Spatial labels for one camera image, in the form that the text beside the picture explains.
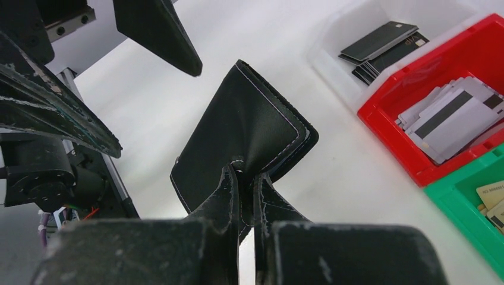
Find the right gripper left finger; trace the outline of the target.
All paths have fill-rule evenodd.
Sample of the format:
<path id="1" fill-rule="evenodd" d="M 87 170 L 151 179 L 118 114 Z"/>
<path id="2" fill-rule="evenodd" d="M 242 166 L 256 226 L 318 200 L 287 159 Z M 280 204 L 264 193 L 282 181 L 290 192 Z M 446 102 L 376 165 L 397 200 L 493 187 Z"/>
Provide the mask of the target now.
<path id="1" fill-rule="evenodd" d="M 187 218 L 197 284 L 238 284 L 240 198 L 231 165 L 222 168 L 216 189 Z"/>

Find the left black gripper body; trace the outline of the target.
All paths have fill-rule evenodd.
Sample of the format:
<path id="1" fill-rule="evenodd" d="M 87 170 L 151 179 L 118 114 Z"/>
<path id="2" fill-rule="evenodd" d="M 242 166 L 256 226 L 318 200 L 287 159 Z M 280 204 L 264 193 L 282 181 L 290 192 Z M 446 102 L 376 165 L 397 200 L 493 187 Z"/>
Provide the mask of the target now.
<path id="1" fill-rule="evenodd" d="M 53 42 L 95 19 L 86 0 L 1 0 L 1 28 L 43 64 L 55 57 Z"/>

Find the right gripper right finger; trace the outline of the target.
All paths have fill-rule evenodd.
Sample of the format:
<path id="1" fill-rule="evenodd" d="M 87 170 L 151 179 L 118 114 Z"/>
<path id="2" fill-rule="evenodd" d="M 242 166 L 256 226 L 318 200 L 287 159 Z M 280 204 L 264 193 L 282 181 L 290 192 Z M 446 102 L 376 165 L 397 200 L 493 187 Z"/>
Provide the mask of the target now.
<path id="1" fill-rule="evenodd" d="M 276 221 L 307 221 L 273 187 L 268 173 L 261 173 L 253 182 L 254 253 L 256 284 L 265 284 L 267 273 L 267 239 Z"/>

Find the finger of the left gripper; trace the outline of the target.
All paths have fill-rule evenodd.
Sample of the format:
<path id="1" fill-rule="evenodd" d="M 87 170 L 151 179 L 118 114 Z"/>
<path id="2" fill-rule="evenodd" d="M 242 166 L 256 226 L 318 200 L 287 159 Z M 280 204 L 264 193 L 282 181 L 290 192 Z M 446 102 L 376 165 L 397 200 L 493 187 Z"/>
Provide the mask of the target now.
<path id="1" fill-rule="evenodd" d="M 57 76 L 1 32 L 1 127 L 70 140 L 114 158 L 122 147 Z"/>
<path id="2" fill-rule="evenodd" d="M 180 71 L 198 77 L 203 63 L 172 1 L 114 0 L 116 29 Z"/>

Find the black leather card holder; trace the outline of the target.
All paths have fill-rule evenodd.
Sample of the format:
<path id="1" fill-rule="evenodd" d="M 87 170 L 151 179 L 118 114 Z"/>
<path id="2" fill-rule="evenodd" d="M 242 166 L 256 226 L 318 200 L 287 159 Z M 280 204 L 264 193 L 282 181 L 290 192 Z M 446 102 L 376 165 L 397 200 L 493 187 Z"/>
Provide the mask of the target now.
<path id="1" fill-rule="evenodd" d="M 229 70 L 171 170 L 188 213 L 216 189 L 231 165 L 240 186 L 239 239 L 253 226 L 251 186 L 267 173 L 276 182 L 318 142 L 319 133 L 248 63 Z"/>

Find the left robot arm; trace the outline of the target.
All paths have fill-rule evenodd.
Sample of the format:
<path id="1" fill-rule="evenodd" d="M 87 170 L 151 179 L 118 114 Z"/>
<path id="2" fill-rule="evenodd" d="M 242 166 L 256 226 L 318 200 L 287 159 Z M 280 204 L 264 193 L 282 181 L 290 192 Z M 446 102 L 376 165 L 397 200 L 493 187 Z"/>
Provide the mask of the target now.
<path id="1" fill-rule="evenodd" d="M 173 1 L 1 2 L 1 204 L 136 218 L 114 165 L 121 145 L 74 79 L 128 38 L 182 72 L 202 62 Z"/>

